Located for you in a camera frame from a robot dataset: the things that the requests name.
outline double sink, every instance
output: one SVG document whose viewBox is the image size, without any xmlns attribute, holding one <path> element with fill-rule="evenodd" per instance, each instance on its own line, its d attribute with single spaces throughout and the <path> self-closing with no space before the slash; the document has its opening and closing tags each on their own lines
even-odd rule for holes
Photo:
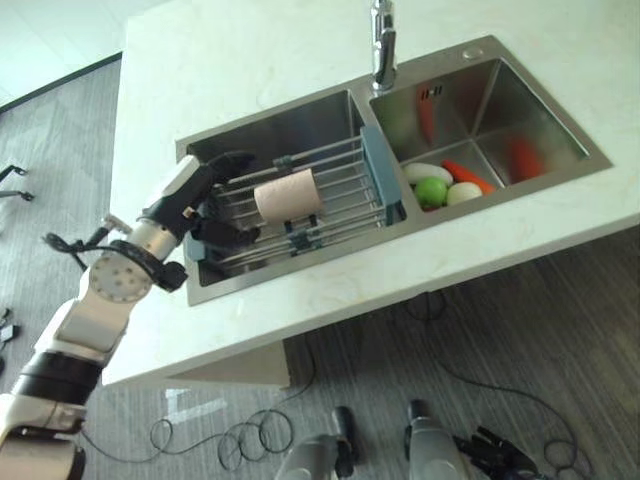
<svg viewBox="0 0 640 480">
<path fill-rule="evenodd" d="M 374 228 L 355 230 L 343 237 L 336 234 L 335 241 L 302 253 L 291 253 L 285 248 L 281 254 L 268 256 L 254 250 L 258 253 L 248 257 L 252 252 L 240 249 L 239 254 L 232 255 L 256 261 L 240 261 L 235 266 L 226 263 L 227 268 L 219 257 L 209 255 L 205 245 L 188 239 L 185 249 L 190 304 L 454 220 L 611 165 L 562 107 L 491 36 L 400 64 L 395 85 L 384 93 L 375 92 L 371 77 L 364 76 L 182 139 L 177 143 L 177 158 L 192 153 L 207 160 L 229 151 L 249 151 L 255 160 L 244 175 L 273 171 L 271 177 L 264 177 L 268 180 L 279 175 L 273 168 L 274 159 L 315 152 L 327 145 L 350 144 L 365 126 L 380 129 L 386 139 L 386 161 L 392 167 L 402 198 L 401 215 L 396 221 L 389 224 L 372 217 L 374 222 L 370 226 Z M 471 170 L 496 190 L 453 206 L 423 211 L 402 167 L 413 162 L 440 165 L 447 159 Z M 354 175 L 348 178 L 361 177 L 357 175 L 357 167 L 351 167 L 356 163 L 343 166 L 343 170 L 354 169 Z M 354 188 L 348 182 L 333 184 L 333 197 L 348 199 L 351 192 L 360 192 L 353 194 L 360 195 L 354 197 L 358 201 L 354 205 L 364 209 L 365 216 L 367 209 L 375 213 L 375 190 L 369 198 L 366 188 L 362 196 L 363 188 Z M 227 203 L 217 204 L 222 217 L 226 216 L 241 229 L 260 221 L 252 207 L 243 210 L 243 204 L 251 201 L 251 189 L 244 190 L 248 192 L 246 199 L 232 201 L 233 197 L 228 196 Z M 349 208 L 343 206 L 336 211 Z M 285 226 L 263 226 L 261 237 L 265 241 L 272 237 L 286 240 Z M 263 252 L 270 248 L 268 242 L 265 244 L 267 247 L 261 247 Z"/>
</svg>

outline paper towel roll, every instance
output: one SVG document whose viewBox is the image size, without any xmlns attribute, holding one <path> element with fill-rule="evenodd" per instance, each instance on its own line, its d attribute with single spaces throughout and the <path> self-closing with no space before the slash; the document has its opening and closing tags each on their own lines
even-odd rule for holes
<svg viewBox="0 0 640 480">
<path fill-rule="evenodd" d="M 322 209 L 310 168 L 256 187 L 253 197 L 267 223 L 282 223 Z"/>
</svg>

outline white egg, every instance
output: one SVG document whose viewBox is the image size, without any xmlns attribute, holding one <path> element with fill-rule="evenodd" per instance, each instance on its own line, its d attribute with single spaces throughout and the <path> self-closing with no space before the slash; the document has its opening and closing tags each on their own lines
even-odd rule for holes
<svg viewBox="0 0 640 480">
<path fill-rule="evenodd" d="M 455 205 L 481 196 L 482 190 L 480 190 L 480 187 L 475 183 L 456 183 L 452 185 L 447 192 L 447 205 Z"/>
<path fill-rule="evenodd" d="M 451 174 L 442 167 L 438 167 L 437 165 L 431 165 L 429 163 L 410 163 L 409 165 L 405 165 L 402 170 L 404 171 L 405 177 L 407 177 L 407 181 L 415 185 L 420 180 L 427 177 L 438 177 L 444 180 L 444 183 L 447 184 L 447 187 L 450 187 L 453 184 L 453 177 Z"/>
</svg>

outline carrot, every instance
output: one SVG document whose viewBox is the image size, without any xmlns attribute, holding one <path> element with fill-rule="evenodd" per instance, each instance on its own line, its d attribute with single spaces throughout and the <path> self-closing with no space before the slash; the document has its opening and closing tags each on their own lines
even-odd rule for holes
<svg viewBox="0 0 640 480">
<path fill-rule="evenodd" d="M 496 190 L 496 187 L 491 185 L 489 182 L 485 182 L 471 170 L 463 167 L 462 165 L 458 165 L 457 163 L 453 163 L 451 160 L 445 160 L 442 162 L 442 166 L 449 170 L 449 173 L 453 176 L 453 179 L 456 182 L 471 182 L 478 185 L 480 190 L 482 190 L 483 195 L 495 192 Z"/>
</svg>

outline chair leg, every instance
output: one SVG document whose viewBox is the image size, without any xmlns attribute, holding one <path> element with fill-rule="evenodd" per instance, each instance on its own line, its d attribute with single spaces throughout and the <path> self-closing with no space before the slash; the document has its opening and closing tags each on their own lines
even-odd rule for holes
<svg viewBox="0 0 640 480">
<path fill-rule="evenodd" d="M 30 202 L 35 198 L 29 192 L 20 192 L 18 190 L 5 190 L 4 192 L 0 191 L 0 198 L 17 197 L 17 196 L 22 197 L 22 199 L 27 202 Z"/>
<path fill-rule="evenodd" d="M 9 165 L 7 168 L 0 172 L 0 182 L 4 180 L 11 172 L 16 172 L 18 175 L 26 175 L 27 171 L 23 168 L 16 167 L 15 165 Z"/>
</svg>

